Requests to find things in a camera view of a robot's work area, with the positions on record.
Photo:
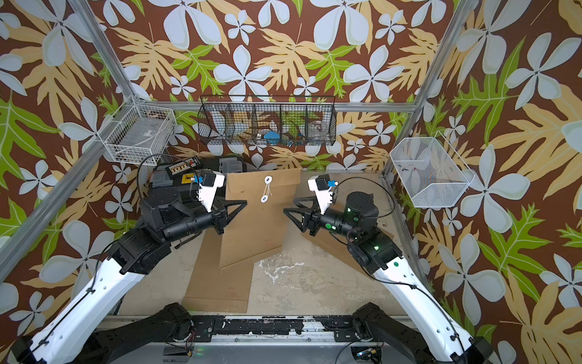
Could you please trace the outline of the black plastic toolbox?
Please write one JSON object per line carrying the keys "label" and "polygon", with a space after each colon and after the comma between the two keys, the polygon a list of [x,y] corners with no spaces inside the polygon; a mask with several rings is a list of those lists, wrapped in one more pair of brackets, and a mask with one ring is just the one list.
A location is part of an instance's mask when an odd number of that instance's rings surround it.
{"label": "black plastic toolbox", "polygon": [[180,193],[183,203],[192,203],[197,199],[199,182],[210,172],[227,175],[229,173],[247,172],[246,163],[241,157],[210,157],[200,159],[197,156],[183,162],[166,162],[154,168],[148,179],[148,191],[159,187],[174,187]]}

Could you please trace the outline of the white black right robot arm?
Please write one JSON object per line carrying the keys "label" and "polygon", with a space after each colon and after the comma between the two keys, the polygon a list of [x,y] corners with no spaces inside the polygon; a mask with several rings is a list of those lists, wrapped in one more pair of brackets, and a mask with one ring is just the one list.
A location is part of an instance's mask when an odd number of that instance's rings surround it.
{"label": "white black right robot arm", "polygon": [[433,298],[397,245],[377,226],[374,197],[352,192],[342,211],[323,208],[315,197],[298,198],[283,213],[301,232],[326,230],[346,239],[347,250],[372,279],[382,283],[415,325],[411,329],[367,303],[353,313],[360,338],[383,341],[414,363],[485,363],[493,353]]}

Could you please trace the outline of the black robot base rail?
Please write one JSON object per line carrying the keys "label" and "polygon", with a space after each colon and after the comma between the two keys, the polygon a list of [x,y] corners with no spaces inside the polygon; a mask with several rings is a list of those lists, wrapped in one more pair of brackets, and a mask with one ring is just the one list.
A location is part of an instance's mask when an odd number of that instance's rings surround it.
{"label": "black robot base rail", "polygon": [[316,315],[313,318],[227,318],[222,315],[190,315],[179,303],[165,306],[156,314],[116,329],[89,336],[75,363],[111,363],[154,342],[186,341],[194,336],[197,344],[209,343],[220,335],[304,336],[310,324],[320,324],[339,343],[365,340],[384,342],[414,363],[435,363],[421,334],[389,317],[379,306],[367,303],[352,315]]}

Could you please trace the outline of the screwdriver bit set case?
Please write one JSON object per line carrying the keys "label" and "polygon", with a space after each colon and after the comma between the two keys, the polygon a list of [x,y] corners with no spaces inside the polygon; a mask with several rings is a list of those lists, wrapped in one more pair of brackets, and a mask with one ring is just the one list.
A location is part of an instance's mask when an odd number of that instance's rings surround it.
{"label": "screwdriver bit set case", "polygon": [[200,169],[201,167],[202,163],[196,156],[194,156],[169,165],[166,168],[166,172],[170,178],[175,178],[187,173],[191,173],[192,171]]}

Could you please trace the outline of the blue object in basket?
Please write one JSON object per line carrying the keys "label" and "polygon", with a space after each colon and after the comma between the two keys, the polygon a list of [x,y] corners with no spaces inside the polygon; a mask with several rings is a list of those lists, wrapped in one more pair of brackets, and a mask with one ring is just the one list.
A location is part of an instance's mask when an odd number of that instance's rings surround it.
{"label": "blue object in basket", "polygon": [[270,145],[277,145],[281,141],[281,136],[277,132],[269,131],[263,136],[263,140]]}

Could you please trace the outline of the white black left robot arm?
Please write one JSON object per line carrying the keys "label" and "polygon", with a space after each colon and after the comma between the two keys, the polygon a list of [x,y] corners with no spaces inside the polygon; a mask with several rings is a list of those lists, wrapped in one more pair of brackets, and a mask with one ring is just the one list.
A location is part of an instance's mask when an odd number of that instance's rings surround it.
{"label": "white black left robot arm", "polygon": [[115,304],[171,253],[171,244],[213,228],[224,233],[247,205],[217,197],[215,187],[201,185],[183,198],[175,187],[158,187],[142,199],[136,227],[106,250],[94,278],[45,329],[17,341],[19,363],[69,363]]}

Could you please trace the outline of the kraft file bag with string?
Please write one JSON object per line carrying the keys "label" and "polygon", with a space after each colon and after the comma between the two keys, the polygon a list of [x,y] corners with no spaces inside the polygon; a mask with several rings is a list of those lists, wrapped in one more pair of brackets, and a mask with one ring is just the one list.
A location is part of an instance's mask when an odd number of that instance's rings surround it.
{"label": "kraft file bag with string", "polygon": [[189,311],[245,313],[253,278],[252,263],[219,269],[221,236],[205,232],[181,305]]}

